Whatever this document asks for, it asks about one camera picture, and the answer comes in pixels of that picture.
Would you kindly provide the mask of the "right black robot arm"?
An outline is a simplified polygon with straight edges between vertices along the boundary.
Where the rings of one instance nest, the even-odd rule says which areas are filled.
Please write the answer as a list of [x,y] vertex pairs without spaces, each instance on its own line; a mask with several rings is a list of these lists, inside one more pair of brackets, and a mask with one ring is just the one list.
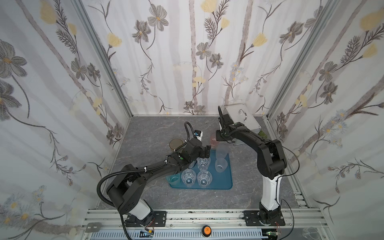
[[259,204],[258,220],[264,226],[285,226],[279,200],[281,178],[288,166],[284,146],[279,140],[262,138],[243,123],[235,123],[229,114],[218,107],[220,130],[216,131],[218,142],[237,139],[257,153],[257,168],[263,176],[263,194]]

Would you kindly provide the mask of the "clear faceted glass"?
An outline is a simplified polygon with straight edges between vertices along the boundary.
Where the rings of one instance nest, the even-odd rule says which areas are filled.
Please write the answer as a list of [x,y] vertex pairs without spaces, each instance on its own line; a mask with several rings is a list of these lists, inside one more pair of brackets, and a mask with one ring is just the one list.
[[181,174],[182,182],[186,187],[192,187],[197,179],[196,172],[192,169],[186,169]]
[[198,158],[197,166],[199,171],[207,171],[211,163],[211,158]]
[[212,183],[213,176],[209,171],[200,171],[197,175],[197,180],[201,188],[206,188]]

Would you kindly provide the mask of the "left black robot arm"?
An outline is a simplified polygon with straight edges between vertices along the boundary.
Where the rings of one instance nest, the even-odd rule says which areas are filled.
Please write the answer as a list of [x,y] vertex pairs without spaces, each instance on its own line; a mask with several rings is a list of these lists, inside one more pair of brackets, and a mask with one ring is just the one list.
[[97,195],[107,205],[118,210],[125,237],[130,240],[124,215],[136,218],[136,223],[148,227],[155,220],[154,210],[142,199],[147,183],[157,178],[175,175],[188,169],[197,158],[210,156],[211,146],[203,146],[203,132],[193,131],[193,137],[177,147],[160,163],[135,168],[126,165],[121,171],[101,178],[97,184]]

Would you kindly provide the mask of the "teal plastic tray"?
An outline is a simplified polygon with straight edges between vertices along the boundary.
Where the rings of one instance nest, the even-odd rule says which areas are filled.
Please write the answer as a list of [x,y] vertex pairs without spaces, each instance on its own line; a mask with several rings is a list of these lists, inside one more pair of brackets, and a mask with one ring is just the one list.
[[211,151],[207,160],[197,160],[185,171],[166,176],[175,189],[229,190],[233,186],[230,156],[227,152]]

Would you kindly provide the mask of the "frosted clear cup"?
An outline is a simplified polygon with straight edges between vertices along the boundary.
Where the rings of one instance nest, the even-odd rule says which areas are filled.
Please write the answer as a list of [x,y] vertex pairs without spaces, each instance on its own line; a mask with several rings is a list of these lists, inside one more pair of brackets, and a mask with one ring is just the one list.
[[228,167],[228,162],[224,158],[218,158],[215,161],[215,170],[217,173],[224,172]]

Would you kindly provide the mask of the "yellow plastic tumbler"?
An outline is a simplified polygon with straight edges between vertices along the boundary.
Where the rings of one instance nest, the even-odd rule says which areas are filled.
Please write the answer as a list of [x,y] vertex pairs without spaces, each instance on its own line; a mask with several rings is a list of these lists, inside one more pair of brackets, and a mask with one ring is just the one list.
[[183,145],[184,142],[183,140],[181,139],[172,139],[170,142],[169,142],[169,147],[172,151],[176,150],[178,147],[180,147],[181,145]]

